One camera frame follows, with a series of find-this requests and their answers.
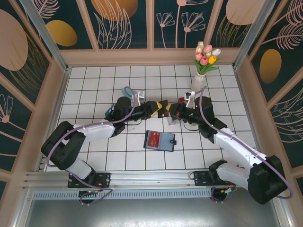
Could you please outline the aluminium front rail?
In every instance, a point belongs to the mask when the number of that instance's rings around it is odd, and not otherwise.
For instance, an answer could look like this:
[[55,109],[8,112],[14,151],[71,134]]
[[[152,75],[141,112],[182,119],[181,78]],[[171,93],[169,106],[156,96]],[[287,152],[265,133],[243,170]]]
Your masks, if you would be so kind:
[[[194,169],[188,170],[155,170],[155,171],[110,171],[108,188],[114,190],[137,189],[183,189],[195,188],[199,178]],[[239,188],[248,188],[250,175],[244,168],[230,167],[220,171],[223,183],[205,180],[208,172],[203,174],[199,188],[227,188],[235,184]],[[29,172],[26,173],[23,190],[69,190],[69,174],[67,172]]]

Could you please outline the tulip bouquet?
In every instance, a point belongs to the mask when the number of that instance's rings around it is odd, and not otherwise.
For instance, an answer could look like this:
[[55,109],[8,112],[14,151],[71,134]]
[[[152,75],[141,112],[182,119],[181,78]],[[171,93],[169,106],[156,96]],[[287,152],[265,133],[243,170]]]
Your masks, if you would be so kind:
[[204,45],[199,41],[195,50],[194,64],[199,75],[205,75],[207,72],[217,70],[215,63],[219,60],[221,49],[213,49],[210,44]]

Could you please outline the white ribbed vase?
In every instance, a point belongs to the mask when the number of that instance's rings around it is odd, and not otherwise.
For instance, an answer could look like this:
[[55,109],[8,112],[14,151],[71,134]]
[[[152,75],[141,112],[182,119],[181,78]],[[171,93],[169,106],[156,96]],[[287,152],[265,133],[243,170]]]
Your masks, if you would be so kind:
[[192,80],[191,91],[197,95],[204,86],[206,86],[206,74],[200,74],[196,72]]

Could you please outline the clear acrylic card stand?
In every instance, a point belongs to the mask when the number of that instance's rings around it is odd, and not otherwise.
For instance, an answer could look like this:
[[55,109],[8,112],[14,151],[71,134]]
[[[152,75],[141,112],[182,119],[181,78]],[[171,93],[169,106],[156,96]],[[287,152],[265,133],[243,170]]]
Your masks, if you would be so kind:
[[181,120],[173,116],[168,116],[167,122],[169,126],[172,126],[172,125],[180,124]]

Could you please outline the light blue toy trowel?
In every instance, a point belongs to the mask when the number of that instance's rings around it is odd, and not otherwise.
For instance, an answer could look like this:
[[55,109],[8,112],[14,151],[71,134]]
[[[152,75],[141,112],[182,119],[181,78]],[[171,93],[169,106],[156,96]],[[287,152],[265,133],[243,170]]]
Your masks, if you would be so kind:
[[125,97],[130,98],[130,99],[133,99],[133,97],[137,95],[137,92],[129,87],[124,87],[122,89],[122,93]]

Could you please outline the aluminium corner post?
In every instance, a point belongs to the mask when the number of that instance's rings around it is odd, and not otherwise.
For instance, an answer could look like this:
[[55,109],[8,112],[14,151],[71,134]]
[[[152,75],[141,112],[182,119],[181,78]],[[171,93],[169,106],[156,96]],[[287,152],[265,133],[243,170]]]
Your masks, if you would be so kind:
[[33,22],[35,28],[40,33],[42,39],[44,40],[46,46],[52,53],[54,59],[59,64],[60,68],[66,72],[68,69],[68,64],[64,60],[63,56],[60,53],[60,50],[55,43],[54,39],[52,38],[51,34],[49,33],[44,21],[39,16],[33,2],[31,0],[19,0],[22,4],[25,12],[29,15],[29,18]]
[[254,22],[250,26],[247,35],[245,36],[240,49],[232,63],[233,69],[237,70],[240,65],[242,64],[244,58],[246,57],[250,47],[252,46],[253,42],[257,38],[260,30],[262,29],[263,25],[265,24],[268,16],[270,15],[271,11],[274,8],[276,0],[265,0],[262,7],[260,8]]

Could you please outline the red card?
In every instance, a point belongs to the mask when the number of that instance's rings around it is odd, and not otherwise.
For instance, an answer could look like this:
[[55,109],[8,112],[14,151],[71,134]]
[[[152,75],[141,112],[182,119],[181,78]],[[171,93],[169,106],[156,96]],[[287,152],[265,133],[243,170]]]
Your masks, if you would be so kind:
[[158,148],[160,142],[160,133],[150,131],[148,134],[147,146],[152,148]]

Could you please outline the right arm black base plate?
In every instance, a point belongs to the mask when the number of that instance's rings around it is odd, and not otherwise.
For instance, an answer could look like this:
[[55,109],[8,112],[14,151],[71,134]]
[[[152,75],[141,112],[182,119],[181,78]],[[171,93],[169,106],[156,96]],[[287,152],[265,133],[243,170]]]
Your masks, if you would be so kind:
[[228,181],[223,181],[218,178],[217,175],[212,176],[209,171],[194,171],[193,172],[193,179],[195,186],[228,186],[232,185],[231,183],[228,183]]

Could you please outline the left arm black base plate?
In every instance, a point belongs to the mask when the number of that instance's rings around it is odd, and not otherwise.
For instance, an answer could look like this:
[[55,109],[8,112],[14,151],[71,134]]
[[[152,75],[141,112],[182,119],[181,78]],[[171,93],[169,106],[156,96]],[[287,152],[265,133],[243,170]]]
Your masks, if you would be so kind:
[[[108,188],[110,185],[110,178],[110,173],[90,173],[85,179],[82,179],[82,181],[94,187]],[[86,184],[83,184],[75,176],[69,174],[69,180],[67,184],[68,188],[88,188]]]

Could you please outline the dark blue card holder wallet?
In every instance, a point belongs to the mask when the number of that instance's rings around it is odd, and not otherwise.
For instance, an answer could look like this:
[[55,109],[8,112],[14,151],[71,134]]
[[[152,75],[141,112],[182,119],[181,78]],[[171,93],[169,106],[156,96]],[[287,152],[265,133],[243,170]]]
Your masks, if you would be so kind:
[[145,133],[145,140],[143,147],[146,149],[152,149],[152,150],[163,150],[163,151],[168,151],[168,152],[173,152],[174,147],[177,144],[177,141],[175,140],[175,134],[173,133],[166,133],[166,132],[159,132],[160,133],[160,142],[159,142],[159,147],[158,148],[152,148],[147,146],[147,141],[148,141],[148,134],[149,130],[146,131]]

